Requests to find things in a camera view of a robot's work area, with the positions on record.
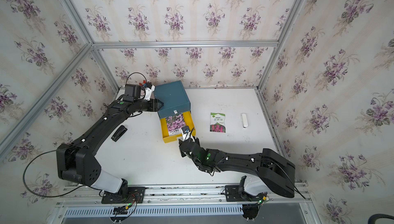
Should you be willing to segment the purple flower seed bag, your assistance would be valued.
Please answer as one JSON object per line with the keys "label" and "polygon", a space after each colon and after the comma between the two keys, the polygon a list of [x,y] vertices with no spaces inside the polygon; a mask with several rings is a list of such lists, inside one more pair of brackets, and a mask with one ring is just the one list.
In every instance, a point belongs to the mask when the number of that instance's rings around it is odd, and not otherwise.
{"label": "purple flower seed bag", "polygon": [[181,128],[186,125],[183,114],[168,116],[165,121],[169,136],[182,134]]}

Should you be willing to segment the white eraser stick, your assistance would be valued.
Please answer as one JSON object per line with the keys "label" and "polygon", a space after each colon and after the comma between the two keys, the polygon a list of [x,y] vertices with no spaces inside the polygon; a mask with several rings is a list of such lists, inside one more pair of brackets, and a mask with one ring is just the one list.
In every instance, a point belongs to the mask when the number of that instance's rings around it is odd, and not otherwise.
{"label": "white eraser stick", "polygon": [[241,120],[242,120],[243,128],[248,128],[249,124],[248,124],[247,115],[245,113],[241,114]]}

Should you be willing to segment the yellow drawer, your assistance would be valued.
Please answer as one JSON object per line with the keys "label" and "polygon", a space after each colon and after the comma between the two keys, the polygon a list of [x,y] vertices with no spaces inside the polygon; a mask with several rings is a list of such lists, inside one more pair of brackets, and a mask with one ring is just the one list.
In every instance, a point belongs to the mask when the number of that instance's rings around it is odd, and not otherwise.
{"label": "yellow drawer", "polygon": [[174,116],[169,116],[160,119],[162,129],[162,139],[165,143],[177,141],[178,139],[184,139],[183,135],[191,137],[196,136],[196,129],[192,120],[191,112],[184,112]]}

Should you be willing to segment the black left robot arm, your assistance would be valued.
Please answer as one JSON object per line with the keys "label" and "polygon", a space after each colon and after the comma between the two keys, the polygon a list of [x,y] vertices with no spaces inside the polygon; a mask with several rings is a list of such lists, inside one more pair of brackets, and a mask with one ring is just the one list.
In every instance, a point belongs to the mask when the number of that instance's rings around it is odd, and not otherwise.
{"label": "black left robot arm", "polygon": [[107,106],[104,115],[83,135],[71,144],[60,145],[56,150],[58,177],[115,195],[127,195],[127,180],[102,170],[95,155],[104,141],[135,112],[158,112],[164,103],[158,99],[116,99]]}

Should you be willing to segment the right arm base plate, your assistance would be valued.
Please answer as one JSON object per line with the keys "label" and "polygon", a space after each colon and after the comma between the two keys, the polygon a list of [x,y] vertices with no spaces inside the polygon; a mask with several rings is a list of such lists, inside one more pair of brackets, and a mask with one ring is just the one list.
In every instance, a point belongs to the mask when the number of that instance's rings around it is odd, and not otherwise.
{"label": "right arm base plate", "polygon": [[226,185],[222,191],[222,195],[225,196],[227,202],[257,202],[268,198],[267,192],[259,193],[254,196],[244,191],[244,189],[238,185]]}

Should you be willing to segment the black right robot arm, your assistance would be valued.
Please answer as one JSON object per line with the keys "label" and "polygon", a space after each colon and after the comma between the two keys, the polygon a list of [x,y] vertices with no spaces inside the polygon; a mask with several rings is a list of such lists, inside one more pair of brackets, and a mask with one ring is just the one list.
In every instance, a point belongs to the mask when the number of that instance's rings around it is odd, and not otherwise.
{"label": "black right robot arm", "polygon": [[204,149],[198,138],[179,140],[182,157],[190,158],[202,172],[234,171],[258,177],[272,192],[293,198],[295,187],[295,165],[272,149],[261,153],[234,154],[216,149]]}

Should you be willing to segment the teal drawer cabinet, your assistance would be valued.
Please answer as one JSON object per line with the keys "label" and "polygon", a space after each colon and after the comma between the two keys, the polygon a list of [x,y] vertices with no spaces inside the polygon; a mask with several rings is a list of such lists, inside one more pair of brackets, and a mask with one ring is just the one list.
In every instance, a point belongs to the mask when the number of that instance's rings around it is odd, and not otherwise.
{"label": "teal drawer cabinet", "polygon": [[164,103],[158,111],[160,119],[191,110],[190,100],[180,80],[156,86],[153,94],[155,99]]}

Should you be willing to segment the black stapler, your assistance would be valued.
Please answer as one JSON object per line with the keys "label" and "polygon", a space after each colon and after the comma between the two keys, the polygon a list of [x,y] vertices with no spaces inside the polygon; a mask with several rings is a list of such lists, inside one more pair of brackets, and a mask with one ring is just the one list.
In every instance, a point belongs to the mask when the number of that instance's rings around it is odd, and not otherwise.
{"label": "black stapler", "polygon": [[114,142],[117,142],[127,132],[127,130],[128,129],[124,125],[120,125],[118,129],[113,133],[111,139]]}

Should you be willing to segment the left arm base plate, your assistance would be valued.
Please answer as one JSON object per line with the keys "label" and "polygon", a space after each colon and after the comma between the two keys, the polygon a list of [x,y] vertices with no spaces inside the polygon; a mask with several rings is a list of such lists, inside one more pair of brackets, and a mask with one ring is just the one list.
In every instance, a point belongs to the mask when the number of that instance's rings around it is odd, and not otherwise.
{"label": "left arm base plate", "polygon": [[101,204],[127,204],[142,203],[144,199],[145,187],[128,187],[127,190],[120,189],[118,193],[110,193],[105,191],[101,200]]}

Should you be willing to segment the aluminium mounting rail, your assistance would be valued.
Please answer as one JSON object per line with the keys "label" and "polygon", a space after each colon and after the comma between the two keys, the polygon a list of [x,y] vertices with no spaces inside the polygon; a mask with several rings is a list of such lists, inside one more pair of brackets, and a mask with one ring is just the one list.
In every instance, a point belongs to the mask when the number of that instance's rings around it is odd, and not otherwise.
{"label": "aluminium mounting rail", "polygon": [[[249,202],[239,196],[237,186],[230,184],[146,185],[138,206],[169,206],[191,204],[230,204]],[[95,190],[81,188],[75,195],[55,200],[60,206],[101,206],[101,197]]]}

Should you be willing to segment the green white seed bag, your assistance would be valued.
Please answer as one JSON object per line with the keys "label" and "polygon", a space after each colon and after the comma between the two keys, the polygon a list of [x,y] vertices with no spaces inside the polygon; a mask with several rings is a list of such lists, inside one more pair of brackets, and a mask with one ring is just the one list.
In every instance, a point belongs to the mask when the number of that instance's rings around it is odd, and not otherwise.
{"label": "green white seed bag", "polygon": [[210,113],[210,127],[209,127],[210,131],[225,133],[226,132],[225,118],[226,115],[223,113]]}

